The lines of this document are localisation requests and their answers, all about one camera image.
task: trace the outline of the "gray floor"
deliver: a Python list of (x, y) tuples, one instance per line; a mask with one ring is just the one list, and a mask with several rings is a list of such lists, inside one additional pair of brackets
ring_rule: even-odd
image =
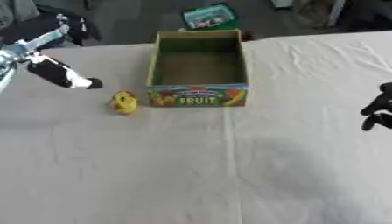
[[(149, 43), (158, 31), (183, 27), (182, 10), (223, 0), (89, 0), (92, 10), (83, 10), (82, 0), (37, 0), (79, 12), (96, 22), (102, 44)], [(240, 16), (240, 28), (256, 39), (318, 33), (301, 26), (290, 10), (275, 10), (270, 0), (226, 0)]]

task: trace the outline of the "table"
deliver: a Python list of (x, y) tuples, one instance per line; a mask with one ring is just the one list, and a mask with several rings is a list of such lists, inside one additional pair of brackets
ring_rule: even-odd
[(244, 43), (244, 108), (146, 103), (151, 45), (47, 53), (101, 90), (21, 71), (0, 95), (3, 224), (391, 223), (392, 130), (360, 110), (392, 76), (391, 32)]

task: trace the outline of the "cardboard box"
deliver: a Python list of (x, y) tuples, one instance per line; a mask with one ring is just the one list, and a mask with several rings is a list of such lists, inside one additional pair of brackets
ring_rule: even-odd
[(244, 106), (248, 88), (239, 31), (157, 35), (147, 80), (152, 106)]

